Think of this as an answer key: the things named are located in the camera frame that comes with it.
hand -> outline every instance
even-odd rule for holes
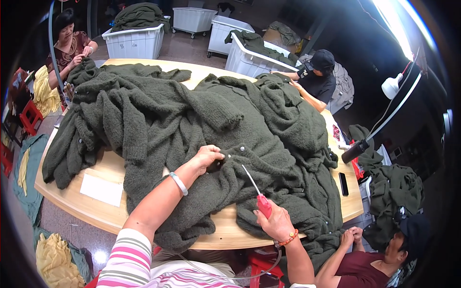
[[[295,231],[290,216],[284,208],[277,206],[270,199],[268,201],[272,206],[271,216],[267,219],[261,211],[254,210],[253,213],[258,217],[256,222],[273,239],[279,242],[287,241],[290,233]]]
[[[88,55],[91,55],[93,52],[94,51],[93,51],[92,47],[90,47],[90,46],[85,46],[85,48],[83,48],[83,55],[85,57],[88,57]]]
[[[362,242],[362,233],[363,229],[360,227],[352,227],[352,235],[354,235],[354,242],[355,243],[360,243]]]
[[[225,158],[224,154],[219,153],[221,149],[214,145],[206,145],[200,147],[199,152],[189,160],[193,169],[196,169],[198,176],[203,175],[207,171],[207,167],[213,163],[214,160],[222,160]]]
[[[341,246],[349,248],[354,242],[354,231],[352,228],[347,229],[343,235],[341,235]]]
[[[77,65],[79,65],[82,62],[83,57],[85,57],[85,55],[83,54],[78,54],[77,56],[75,56],[74,59],[72,59],[72,61],[69,63],[71,69],[77,67]]]
[[[290,79],[290,85],[298,89],[298,91],[302,89],[302,86],[298,82],[293,81],[293,79]]]

white bangle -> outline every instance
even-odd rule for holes
[[[181,181],[181,179],[179,179],[179,177],[174,173],[174,172],[170,172],[169,174],[171,176],[171,178],[173,178],[174,182],[176,182],[176,184],[179,186],[179,188],[182,190],[183,192],[183,195],[184,196],[187,196],[187,194],[189,194],[189,191],[187,191],[187,188],[186,186],[184,185],[184,183]]]

wooden table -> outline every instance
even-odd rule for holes
[[[213,73],[216,76],[233,76],[236,78],[248,79],[252,82],[256,81],[254,78],[231,71],[182,62],[148,59],[109,59],[105,64],[121,65],[134,63],[158,65],[163,71],[170,71],[175,68],[191,70],[191,79],[182,82],[189,89],[195,88],[195,86],[210,73]],[[322,112],[322,115],[325,117],[327,126],[331,128],[334,123],[331,113],[325,110]],[[80,171],[66,189],[58,189],[55,182],[46,184],[43,181],[41,167],[49,145],[51,144],[51,141],[57,131],[57,129],[54,129],[43,153],[35,179],[35,188],[48,200],[71,215],[98,228],[117,234],[128,217],[128,213],[126,211],[125,191],[122,194],[120,207],[116,207],[81,194],[80,187],[85,173],[107,181],[122,183],[125,175],[124,160],[114,152],[102,149],[98,154],[96,165]],[[354,170],[351,164],[344,164],[342,162],[342,150],[337,148],[333,135],[329,134],[328,142],[332,151],[339,156],[338,168],[331,170],[339,191],[341,191],[341,186],[339,183],[338,173],[343,172],[346,175],[349,196],[343,197],[341,195],[341,208],[343,212],[343,221],[348,221],[363,213],[359,186],[357,184],[357,180],[355,179]],[[211,215],[211,219],[216,224],[216,232],[211,235],[201,235],[197,242],[195,242],[195,244],[191,247],[192,249],[241,249],[273,244],[271,240],[263,240],[253,237],[237,226],[235,204],[229,205],[220,212]]]

black cap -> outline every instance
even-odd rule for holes
[[[408,241],[408,258],[410,261],[421,257],[430,237],[429,221],[422,214],[415,214],[400,222],[400,231]]]
[[[323,72],[335,67],[335,58],[330,51],[320,49],[315,52],[311,60],[306,62],[304,65],[310,71],[315,69]]]

red handle tool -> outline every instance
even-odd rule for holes
[[[253,186],[256,188],[256,191],[258,192],[258,197],[256,197],[256,199],[258,200],[258,209],[264,214],[266,218],[269,218],[272,214],[272,205],[269,203],[269,201],[267,201],[267,198],[263,194],[261,194],[261,192],[259,192],[259,189],[256,186],[256,183],[253,181],[253,178],[251,177],[247,168],[245,168],[245,166],[243,165],[242,167],[244,168],[245,172],[247,173],[248,177],[253,183]]]

